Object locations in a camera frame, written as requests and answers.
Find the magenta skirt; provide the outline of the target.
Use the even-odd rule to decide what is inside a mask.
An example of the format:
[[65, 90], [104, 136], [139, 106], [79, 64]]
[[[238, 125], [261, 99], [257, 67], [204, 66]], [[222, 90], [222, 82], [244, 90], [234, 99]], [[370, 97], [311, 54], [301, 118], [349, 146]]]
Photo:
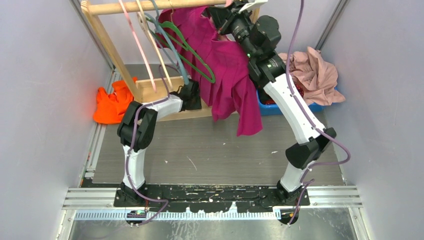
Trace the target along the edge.
[[263, 128], [256, 88], [249, 77], [248, 57], [240, 45], [220, 37], [206, 7], [165, 9], [158, 22], [173, 22], [188, 45], [199, 55], [183, 49], [182, 39], [171, 29], [165, 31], [177, 39], [177, 52], [190, 63], [184, 67], [199, 83], [200, 97], [211, 107], [214, 121], [238, 112], [237, 136], [252, 136]]

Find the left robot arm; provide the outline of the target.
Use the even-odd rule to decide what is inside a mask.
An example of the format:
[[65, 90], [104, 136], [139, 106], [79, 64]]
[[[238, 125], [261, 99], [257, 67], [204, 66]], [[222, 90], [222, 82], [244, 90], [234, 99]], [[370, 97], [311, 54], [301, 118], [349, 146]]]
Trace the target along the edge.
[[177, 91], [153, 102], [132, 101], [117, 129], [122, 144], [124, 177], [115, 195], [114, 206], [141, 206], [146, 200], [145, 155], [158, 120], [172, 114], [202, 108], [199, 83], [189, 80]]

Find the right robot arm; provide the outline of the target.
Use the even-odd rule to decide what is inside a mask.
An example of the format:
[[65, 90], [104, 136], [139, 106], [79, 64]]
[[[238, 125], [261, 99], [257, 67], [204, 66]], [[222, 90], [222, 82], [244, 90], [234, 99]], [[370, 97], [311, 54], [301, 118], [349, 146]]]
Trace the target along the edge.
[[304, 174], [328, 148], [329, 137], [337, 134], [315, 117], [276, 53], [281, 40], [278, 21], [263, 15], [252, 22], [249, 7], [233, 2], [227, 7], [210, 6], [206, 13], [218, 34], [232, 35], [241, 46], [248, 57], [250, 79], [276, 103], [295, 135], [297, 142], [285, 151], [288, 165], [275, 190], [279, 202], [288, 206], [300, 199]]

